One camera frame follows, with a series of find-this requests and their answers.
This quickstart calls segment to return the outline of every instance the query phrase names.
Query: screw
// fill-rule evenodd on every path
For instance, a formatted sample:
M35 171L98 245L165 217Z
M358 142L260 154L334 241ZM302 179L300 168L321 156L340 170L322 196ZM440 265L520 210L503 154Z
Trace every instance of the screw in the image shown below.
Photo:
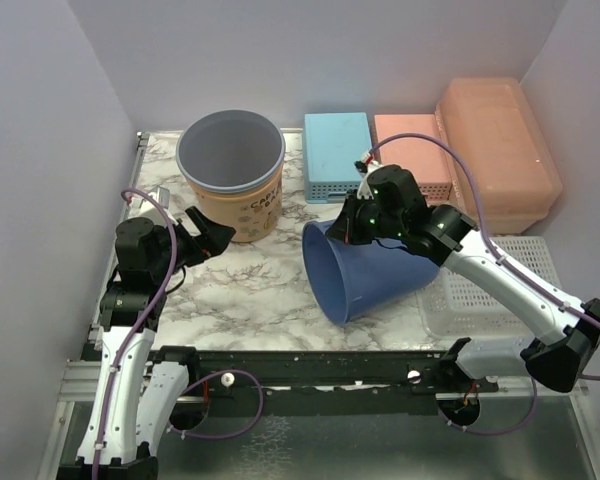
M409 373L407 373L407 380L409 383L417 385L422 380L422 375L417 370L410 370Z
M235 377L233 376L233 373L225 373L220 378L220 383L222 383L222 385L224 385L225 387L230 387L231 385L233 385L234 382Z

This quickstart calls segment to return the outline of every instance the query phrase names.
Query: gray wall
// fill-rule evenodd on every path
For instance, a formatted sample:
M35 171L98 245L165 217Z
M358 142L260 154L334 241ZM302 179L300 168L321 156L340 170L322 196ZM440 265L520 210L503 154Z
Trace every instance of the gray wall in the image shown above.
M537 231L564 286L600 297L600 0L570 0L524 87L565 186ZM600 351L590 373L600 373ZM600 383L592 384L600 430Z
M0 2L0 479L35 478L135 144L66 2Z
M565 0L69 0L131 118L431 111L458 75L522 78Z

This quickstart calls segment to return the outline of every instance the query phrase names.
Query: pink storage box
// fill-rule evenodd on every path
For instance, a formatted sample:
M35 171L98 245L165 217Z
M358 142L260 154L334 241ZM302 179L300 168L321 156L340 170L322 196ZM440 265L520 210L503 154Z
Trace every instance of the pink storage box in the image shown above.
M442 140L476 179L489 233L520 234L547 216L562 183L517 80L454 79L436 119ZM467 178L445 156L453 178L450 203L477 220Z
M423 133L440 138L435 115L376 115L376 141L398 133ZM380 148L379 159L385 165L399 165L410 170L430 204L449 199L451 174L444 151L431 142L419 138L404 138Z

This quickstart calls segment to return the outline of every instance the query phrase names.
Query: blue bucket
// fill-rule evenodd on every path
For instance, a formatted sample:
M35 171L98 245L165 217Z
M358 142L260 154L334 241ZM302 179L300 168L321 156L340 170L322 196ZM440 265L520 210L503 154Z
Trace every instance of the blue bucket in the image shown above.
M336 325L431 283L440 269L431 260L394 249L396 240L345 245L328 239L333 221L309 222L302 232L302 256L318 305Z

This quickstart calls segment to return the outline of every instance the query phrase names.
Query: light blue basket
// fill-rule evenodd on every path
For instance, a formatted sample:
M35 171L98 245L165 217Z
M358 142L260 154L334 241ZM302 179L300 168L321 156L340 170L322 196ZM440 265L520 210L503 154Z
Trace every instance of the light blue basket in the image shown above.
M304 116L304 196L308 203L338 203L362 180L354 166L371 148L365 113Z

